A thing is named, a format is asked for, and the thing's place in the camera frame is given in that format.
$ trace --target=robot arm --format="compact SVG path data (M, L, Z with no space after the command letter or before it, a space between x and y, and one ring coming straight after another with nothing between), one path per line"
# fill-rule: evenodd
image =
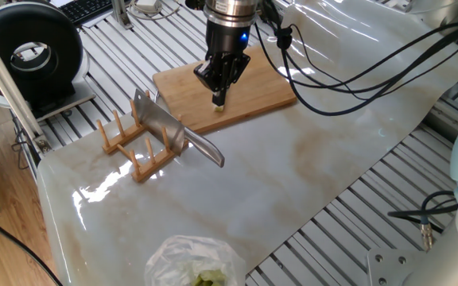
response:
M197 66L194 73L212 91L215 110L222 111L227 89L238 81L250 62L243 50L257 18L258 0L191 0L187 6L203 9L208 19L206 62Z

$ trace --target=white cable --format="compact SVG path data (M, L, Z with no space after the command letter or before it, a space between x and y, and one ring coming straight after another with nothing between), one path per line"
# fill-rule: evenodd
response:
M162 17L153 17L155 15L158 15L162 8L160 8L156 13L154 14L150 14L149 11L144 11L142 9L140 9L139 7L137 7L137 5L135 5L135 0L132 0L129 4L129 9L128 9L128 12L130 14L132 14L134 17L137 17L141 20L160 20L160 19L165 19L169 16L173 16L179 9L180 9L180 6L178 6L175 10L173 10L171 13L165 15L165 16L162 16Z

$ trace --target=kitchen knife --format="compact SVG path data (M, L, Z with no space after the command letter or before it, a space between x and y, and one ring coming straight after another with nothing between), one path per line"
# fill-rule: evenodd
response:
M195 133L171 114L149 99L142 91L136 90L134 96L135 110L140 123L149 127L149 131L162 143L162 127L165 127L170 148L181 155L184 140L189 140L208 159L223 167L225 158L222 153L206 138Z

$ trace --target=wooden cutting board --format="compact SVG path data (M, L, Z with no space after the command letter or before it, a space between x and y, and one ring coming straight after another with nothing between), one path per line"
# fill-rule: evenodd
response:
M236 84L232 84L223 112L215 112L212 92L194 75L197 62L153 76L171 114L198 133L237 122L296 101L288 82L268 63L261 47L245 50L251 60Z

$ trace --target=metal pole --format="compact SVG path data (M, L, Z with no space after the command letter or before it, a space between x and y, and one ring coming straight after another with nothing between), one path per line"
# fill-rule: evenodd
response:
M124 0L111 0L112 1L112 16L116 21L125 29L132 29L134 26L130 22L128 13L126 12L126 5Z
M45 136L38 125L37 120L31 113L31 109L27 106L21 92L15 84L12 76L6 69L5 64L0 57L0 91L10 104L19 122L24 127L26 133L31 137L32 141L37 144L40 151L43 153L50 150L50 145L45 139Z

